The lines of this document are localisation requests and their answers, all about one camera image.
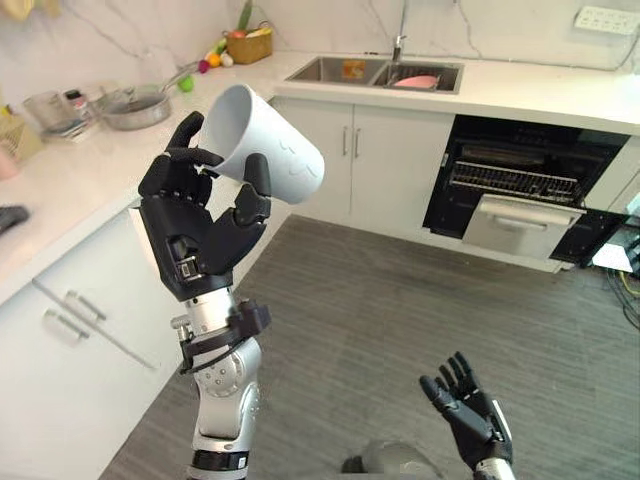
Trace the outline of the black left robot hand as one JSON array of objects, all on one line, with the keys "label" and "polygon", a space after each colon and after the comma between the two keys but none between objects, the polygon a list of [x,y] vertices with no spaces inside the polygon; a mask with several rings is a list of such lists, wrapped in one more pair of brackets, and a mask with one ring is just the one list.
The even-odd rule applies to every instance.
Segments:
[{"label": "black left robot hand", "polygon": [[223,158],[190,145],[203,122],[198,111],[186,116],[138,186],[160,279],[180,302],[231,286],[234,267],[260,240],[271,214],[268,160],[253,153],[234,205],[212,218],[206,205],[218,174],[210,169]]}]

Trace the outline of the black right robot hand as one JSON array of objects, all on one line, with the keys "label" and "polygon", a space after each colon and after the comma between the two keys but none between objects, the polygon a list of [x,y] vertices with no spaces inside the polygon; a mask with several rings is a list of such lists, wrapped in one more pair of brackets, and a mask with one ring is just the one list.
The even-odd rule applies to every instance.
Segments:
[{"label": "black right robot hand", "polygon": [[513,465],[513,440],[498,401],[478,381],[459,351],[439,367],[439,375],[422,375],[419,385],[449,424],[462,461],[477,474],[481,463]]}]

